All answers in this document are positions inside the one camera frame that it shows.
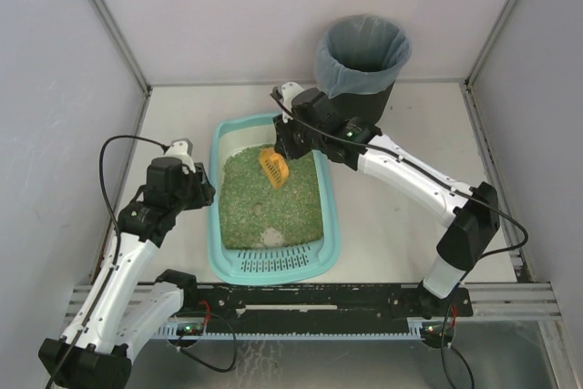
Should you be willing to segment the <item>yellow slotted litter scoop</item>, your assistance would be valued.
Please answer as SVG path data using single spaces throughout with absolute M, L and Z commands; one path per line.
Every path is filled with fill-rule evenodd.
M 262 148 L 259 155 L 261 168 L 274 189 L 280 189 L 287 181 L 290 171 L 284 157 L 274 148 Z

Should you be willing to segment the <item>teal plastic litter box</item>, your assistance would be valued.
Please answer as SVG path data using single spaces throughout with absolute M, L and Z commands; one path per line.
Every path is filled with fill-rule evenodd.
M 224 282 L 248 286 L 277 285 L 303 281 L 331 269 L 341 249 L 328 159 L 318 151 L 315 162 L 321 207 L 323 237 L 296 246 L 258 250 L 228 250 L 220 235 L 219 199 L 226 160 L 243 151 L 275 143 L 272 113 L 225 121 L 215 129 L 210 149 L 209 181 L 216 190 L 210 207 L 209 260 L 214 273 Z

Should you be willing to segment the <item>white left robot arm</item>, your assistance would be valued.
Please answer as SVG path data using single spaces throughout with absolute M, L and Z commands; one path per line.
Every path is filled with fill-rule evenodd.
M 197 307 L 195 276 L 167 269 L 147 297 L 127 309 L 178 215 L 210 206 L 214 194 L 203 164 L 179 156 L 151 161 L 145 184 L 119 213 L 114 247 L 81 309 L 59 339 L 47 338 L 39 348 L 48 387 L 125 387 L 155 331 L 170 316 Z

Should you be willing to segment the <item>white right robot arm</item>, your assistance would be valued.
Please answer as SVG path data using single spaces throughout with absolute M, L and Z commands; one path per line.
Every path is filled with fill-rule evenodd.
M 318 151 L 329 161 L 379 179 L 429 209 L 445 228 L 437 255 L 407 302 L 425 318 L 445 310 L 455 288 L 474 269 L 500 227 L 496 189 L 451 179 L 400 148 L 376 125 L 345 118 L 317 88 L 274 87 L 275 150 L 287 160 Z

